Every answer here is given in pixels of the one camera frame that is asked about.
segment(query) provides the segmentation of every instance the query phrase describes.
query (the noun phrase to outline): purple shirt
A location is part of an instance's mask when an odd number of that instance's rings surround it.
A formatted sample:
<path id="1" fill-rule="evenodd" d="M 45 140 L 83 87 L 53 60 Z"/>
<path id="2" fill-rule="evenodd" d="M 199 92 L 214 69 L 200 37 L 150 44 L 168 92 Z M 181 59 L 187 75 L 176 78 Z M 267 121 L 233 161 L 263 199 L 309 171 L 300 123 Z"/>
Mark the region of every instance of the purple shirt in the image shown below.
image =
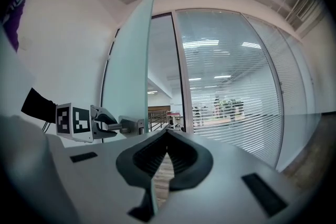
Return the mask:
<path id="1" fill-rule="evenodd" d="M 26 0 L 13 0 L 7 9 L 7 13 L 2 21 L 5 33 L 15 51 L 19 48 L 17 30 L 19 28 L 21 15 Z"/>

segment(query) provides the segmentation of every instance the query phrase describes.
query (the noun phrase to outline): black vent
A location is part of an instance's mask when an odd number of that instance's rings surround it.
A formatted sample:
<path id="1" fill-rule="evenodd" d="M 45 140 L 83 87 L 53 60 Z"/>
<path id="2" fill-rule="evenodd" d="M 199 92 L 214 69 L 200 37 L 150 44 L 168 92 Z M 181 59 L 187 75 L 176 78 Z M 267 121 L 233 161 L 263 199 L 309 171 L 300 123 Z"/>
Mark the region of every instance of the black vent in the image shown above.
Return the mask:
<path id="1" fill-rule="evenodd" d="M 173 136 L 167 137 L 167 152 L 173 163 L 174 175 L 191 167 L 197 160 L 197 151 Z"/>
<path id="2" fill-rule="evenodd" d="M 165 136 L 162 135 L 133 155 L 134 164 L 151 178 L 159 169 L 166 155 Z"/>
<path id="3" fill-rule="evenodd" d="M 87 159 L 91 159 L 94 157 L 97 157 L 98 155 L 94 152 L 89 152 L 89 153 L 84 153 L 76 156 L 71 156 L 70 159 L 72 160 L 73 163 L 85 161 Z"/>
<path id="4" fill-rule="evenodd" d="M 269 217 L 287 207 L 286 203 L 257 174 L 243 176 L 242 180 Z"/>

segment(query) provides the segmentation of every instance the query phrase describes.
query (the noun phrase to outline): black slot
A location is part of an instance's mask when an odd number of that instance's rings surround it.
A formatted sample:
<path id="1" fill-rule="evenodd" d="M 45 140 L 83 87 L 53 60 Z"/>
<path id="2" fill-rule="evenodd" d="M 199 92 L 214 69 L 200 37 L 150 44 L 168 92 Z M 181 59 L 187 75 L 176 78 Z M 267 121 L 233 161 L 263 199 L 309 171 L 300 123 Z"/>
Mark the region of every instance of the black slot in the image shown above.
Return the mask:
<path id="1" fill-rule="evenodd" d="M 257 175 L 242 177 L 246 186 L 253 193 L 268 217 L 272 217 L 287 207 L 287 204 Z"/>
<path id="2" fill-rule="evenodd" d="M 94 157 L 97 157 L 98 155 L 94 152 L 89 152 L 89 153 L 84 153 L 84 154 L 80 154 L 80 155 L 75 155 L 75 156 L 71 156 L 70 159 L 72 160 L 73 163 L 77 163 L 77 162 L 81 162 L 81 161 L 85 161 L 87 159 L 91 159 Z"/>

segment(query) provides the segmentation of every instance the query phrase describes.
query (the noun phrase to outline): wooden floor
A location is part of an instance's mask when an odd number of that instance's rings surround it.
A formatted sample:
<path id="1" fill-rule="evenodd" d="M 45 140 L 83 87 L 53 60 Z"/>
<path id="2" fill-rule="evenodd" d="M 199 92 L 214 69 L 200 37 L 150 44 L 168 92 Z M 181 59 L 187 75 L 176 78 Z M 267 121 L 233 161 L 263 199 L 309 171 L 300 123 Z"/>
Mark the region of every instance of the wooden floor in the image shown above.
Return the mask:
<path id="1" fill-rule="evenodd" d="M 158 206 L 162 206 L 168 199 L 169 181 L 174 177 L 173 164 L 168 156 L 165 155 L 163 162 L 154 175 L 155 194 Z"/>
<path id="2" fill-rule="evenodd" d="M 316 187 L 336 150 L 336 115 L 323 115 L 307 146 L 282 172 L 302 192 Z"/>

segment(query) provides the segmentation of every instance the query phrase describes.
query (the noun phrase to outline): black sleeve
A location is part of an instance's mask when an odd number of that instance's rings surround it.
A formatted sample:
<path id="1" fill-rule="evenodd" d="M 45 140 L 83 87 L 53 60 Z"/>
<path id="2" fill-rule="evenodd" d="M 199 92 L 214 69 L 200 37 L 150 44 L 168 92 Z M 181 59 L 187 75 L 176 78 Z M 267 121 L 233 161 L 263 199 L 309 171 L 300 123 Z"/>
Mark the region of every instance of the black sleeve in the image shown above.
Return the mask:
<path id="1" fill-rule="evenodd" d="M 56 122 L 56 104 L 42 97 L 33 88 L 30 90 L 21 111 L 46 122 Z"/>

